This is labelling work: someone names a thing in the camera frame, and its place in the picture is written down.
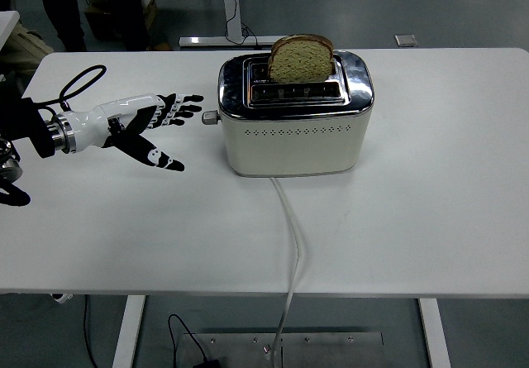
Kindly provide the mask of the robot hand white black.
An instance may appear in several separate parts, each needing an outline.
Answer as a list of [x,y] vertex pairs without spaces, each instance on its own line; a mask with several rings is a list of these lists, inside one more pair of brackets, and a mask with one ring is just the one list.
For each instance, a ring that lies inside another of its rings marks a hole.
[[104,103],[90,112],[64,112],[70,151],[115,147],[144,165],[182,172],[184,165],[142,136],[159,127],[182,126],[202,111],[203,96],[146,94]]

